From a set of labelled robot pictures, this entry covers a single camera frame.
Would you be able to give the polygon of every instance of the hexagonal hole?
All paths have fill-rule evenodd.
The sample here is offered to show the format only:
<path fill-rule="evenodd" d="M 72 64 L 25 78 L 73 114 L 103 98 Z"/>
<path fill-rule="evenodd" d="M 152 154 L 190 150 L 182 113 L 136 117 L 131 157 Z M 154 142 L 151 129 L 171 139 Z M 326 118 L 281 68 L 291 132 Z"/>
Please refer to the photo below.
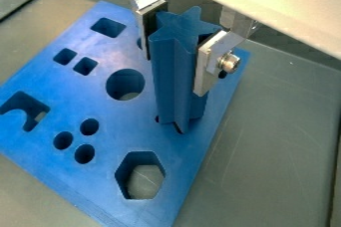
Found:
<path fill-rule="evenodd" d="M 124 157 L 115 177 L 127 199 L 152 199 L 162 188 L 166 171 L 154 152 L 134 151 Z"/>

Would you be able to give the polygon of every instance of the circular hole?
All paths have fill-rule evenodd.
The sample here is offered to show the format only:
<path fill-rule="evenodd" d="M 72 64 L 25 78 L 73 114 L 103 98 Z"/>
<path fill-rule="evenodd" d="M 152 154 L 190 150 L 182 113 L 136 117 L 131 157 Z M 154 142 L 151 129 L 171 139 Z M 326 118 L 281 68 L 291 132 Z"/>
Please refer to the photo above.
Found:
<path fill-rule="evenodd" d="M 100 124 L 96 119 L 85 119 L 80 125 L 80 132 L 83 135 L 93 135 L 99 130 Z"/>
<path fill-rule="evenodd" d="M 142 93 L 144 83 L 144 76 L 140 72 L 132 69 L 119 70 L 107 80 L 107 93 L 112 99 L 128 101 Z"/>
<path fill-rule="evenodd" d="M 143 48 L 143 45 L 142 45 L 142 38 L 138 39 L 136 44 L 138 44 L 138 47 L 142 49 L 142 48 Z"/>
<path fill-rule="evenodd" d="M 72 134 L 67 131 L 63 131 L 56 135 L 53 145 L 59 150 L 64 150 L 71 146 L 72 140 Z"/>
<path fill-rule="evenodd" d="M 219 77 L 220 79 L 225 79 L 226 76 L 227 76 L 227 72 L 226 72 L 226 71 L 220 71 L 220 72 L 218 73 L 218 77 Z"/>
<path fill-rule="evenodd" d="M 95 156 L 95 149 L 89 144 L 83 144 L 79 146 L 75 152 L 75 159 L 80 164 L 87 164 L 91 162 Z"/>

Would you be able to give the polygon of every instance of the irregular shaped hole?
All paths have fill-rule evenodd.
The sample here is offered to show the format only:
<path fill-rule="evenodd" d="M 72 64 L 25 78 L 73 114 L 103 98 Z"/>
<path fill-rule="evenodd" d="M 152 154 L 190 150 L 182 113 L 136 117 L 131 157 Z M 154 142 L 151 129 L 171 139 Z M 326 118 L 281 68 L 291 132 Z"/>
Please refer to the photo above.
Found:
<path fill-rule="evenodd" d="M 27 114 L 23 129 L 31 131 L 49 112 L 49 107 L 23 92 L 17 92 L 0 107 L 0 114 L 21 110 Z"/>

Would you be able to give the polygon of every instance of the blue foam board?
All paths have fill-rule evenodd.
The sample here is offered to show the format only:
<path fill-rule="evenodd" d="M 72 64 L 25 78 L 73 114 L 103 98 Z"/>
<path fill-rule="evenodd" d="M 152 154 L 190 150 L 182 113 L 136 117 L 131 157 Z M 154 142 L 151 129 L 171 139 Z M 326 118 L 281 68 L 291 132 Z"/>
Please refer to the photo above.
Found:
<path fill-rule="evenodd" d="M 131 11 L 99 2 L 0 88 L 1 154 L 104 226 L 171 226 L 247 60 L 235 50 L 241 67 L 179 134 L 155 121 L 138 39 Z M 126 94 L 134 98 L 119 101 Z M 154 199 L 124 194 L 135 164 L 163 170 Z"/>

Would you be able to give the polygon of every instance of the blue star-shaped block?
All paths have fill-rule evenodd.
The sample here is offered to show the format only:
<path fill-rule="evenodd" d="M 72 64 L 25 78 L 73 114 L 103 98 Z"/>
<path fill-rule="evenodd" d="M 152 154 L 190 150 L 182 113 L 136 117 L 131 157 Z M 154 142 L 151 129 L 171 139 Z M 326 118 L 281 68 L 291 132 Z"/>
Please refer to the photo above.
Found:
<path fill-rule="evenodd" d="M 180 132 L 202 117 L 207 98 L 192 93 L 196 46 L 220 29 L 200 21 L 199 14 L 199 7 L 180 15 L 159 12 L 159 29 L 150 35 L 159 122 L 174 122 Z"/>

